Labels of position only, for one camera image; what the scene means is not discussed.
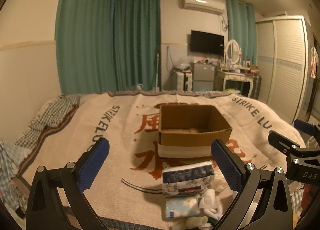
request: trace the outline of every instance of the blue rubber pad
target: blue rubber pad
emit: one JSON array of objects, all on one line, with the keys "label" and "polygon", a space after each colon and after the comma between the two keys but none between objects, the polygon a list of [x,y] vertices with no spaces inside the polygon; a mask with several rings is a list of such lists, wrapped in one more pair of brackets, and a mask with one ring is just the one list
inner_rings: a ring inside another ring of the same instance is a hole
[{"label": "blue rubber pad", "polygon": [[316,129],[313,124],[309,124],[301,120],[295,120],[293,126],[297,130],[302,131],[310,136],[314,136],[316,134]]},{"label": "blue rubber pad", "polygon": [[94,182],[101,166],[106,160],[110,150],[109,141],[103,139],[99,146],[94,150],[88,161],[79,172],[78,187],[81,192],[89,189]]},{"label": "blue rubber pad", "polygon": [[215,140],[211,144],[211,155],[216,161],[217,165],[219,166],[219,169],[221,170],[231,190],[241,192],[243,187],[243,177],[241,175],[241,172],[237,169],[236,165],[234,164],[234,161],[230,156],[232,155],[232,153],[229,151],[229,149],[227,147],[226,149],[224,149],[221,146],[221,144],[217,140]]}]

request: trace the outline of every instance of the beige blanket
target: beige blanket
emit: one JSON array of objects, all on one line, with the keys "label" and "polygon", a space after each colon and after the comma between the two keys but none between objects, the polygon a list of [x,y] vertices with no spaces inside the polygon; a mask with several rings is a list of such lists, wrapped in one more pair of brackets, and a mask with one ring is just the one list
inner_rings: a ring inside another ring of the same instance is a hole
[{"label": "beige blanket", "polygon": [[[66,128],[45,140],[23,177],[31,184],[38,166],[61,168],[76,161],[99,137],[105,137],[110,141],[110,154],[92,188],[84,191],[93,209],[110,228],[168,229],[174,223],[165,219],[161,171],[184,162],[159,159],[157,128],[160,104],[173,102],[216,106],[233,128],[227,144],[230,150],[258,168],[281,166],[286,171],[285,155],[267,142],[270,130],[305,147],[298,131],[268,106],[234,94],[212,99],[167,94],[90,95],[83,98]],[[231,202],[231,191],[218,167],[215,174],[212,187],[219,192],[225,210]],[[68,206],[61,195],[63,205]]]}]

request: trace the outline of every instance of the wall-mounted air conditioner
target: wall-mounted air conditioner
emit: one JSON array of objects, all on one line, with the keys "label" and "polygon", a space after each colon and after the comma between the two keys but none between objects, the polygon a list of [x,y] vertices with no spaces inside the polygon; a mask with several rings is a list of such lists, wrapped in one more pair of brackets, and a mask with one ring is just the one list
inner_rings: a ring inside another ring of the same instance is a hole
[{"label": "wall-mounted air conditioner", "polygon": [[226,10],[225,4],[213,0],[183,0],[183,8],[201,10],[222,15]]}]

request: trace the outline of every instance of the metal screw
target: metal screw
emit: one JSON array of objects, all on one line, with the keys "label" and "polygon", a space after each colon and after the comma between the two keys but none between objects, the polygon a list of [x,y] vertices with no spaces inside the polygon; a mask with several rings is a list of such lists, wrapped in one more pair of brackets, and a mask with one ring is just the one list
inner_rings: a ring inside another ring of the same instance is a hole
[{"label": "metal screw", "polygon": [[40,166],[38,169],[37,169],[38,172],[42,172],[44,171],[44,166]]},{"label": "metal screw", "polygon": [[255,168],[255,166],[252,163],[248,163],[247,168],[250,170],[253,170]]},{"label": "metal screw", "polygon": [[68,169],[73,169],[74,167],[75,167],[75,163],[72,161],[72,162],[69,162],[68,164],[67,164],[67,168]]},{"label": "metal screw", "polygon": [[283,172],[283,169],[280,168],[280,167],[277,167],[276,170],[277,170],[278,173],[282,173]]}]

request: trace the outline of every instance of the louvered door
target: louvered door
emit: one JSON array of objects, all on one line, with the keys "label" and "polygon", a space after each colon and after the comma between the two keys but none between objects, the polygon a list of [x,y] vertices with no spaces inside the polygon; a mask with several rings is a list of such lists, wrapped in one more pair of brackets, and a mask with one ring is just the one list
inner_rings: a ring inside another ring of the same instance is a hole
[{"label": "louvered door", "polygon": [[303,87],[304,30],[301,19],[274,20],[274,27],[276,63],[267,104],[280,118],[292,123]]},{"label": "louvered door", "polygon": [[273,73],[275,58],[275,37],[273,22],[266,21],[257,24],[257,66],[261,76],[261,86],[258,100],[267,103]]}]

